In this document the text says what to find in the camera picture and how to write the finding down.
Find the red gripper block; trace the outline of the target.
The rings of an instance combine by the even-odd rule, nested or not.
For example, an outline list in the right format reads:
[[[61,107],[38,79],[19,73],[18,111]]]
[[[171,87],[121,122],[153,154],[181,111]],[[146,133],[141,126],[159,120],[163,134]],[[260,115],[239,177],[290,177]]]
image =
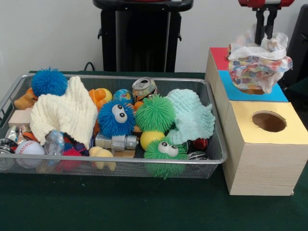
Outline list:
[[[242,7],[257,8],[256,11],[256,33],[255,33],[255,44],[260,45],[264,34],[266,33],[267,39],[272,39],[272,33],[274,28],[274,21],[277,17],[276,8],[268,8],[269,15],[267,17],[267,24],[264,28],[264,6],[275,5],[278,7],[289,7],[291,0],[238,0]]]

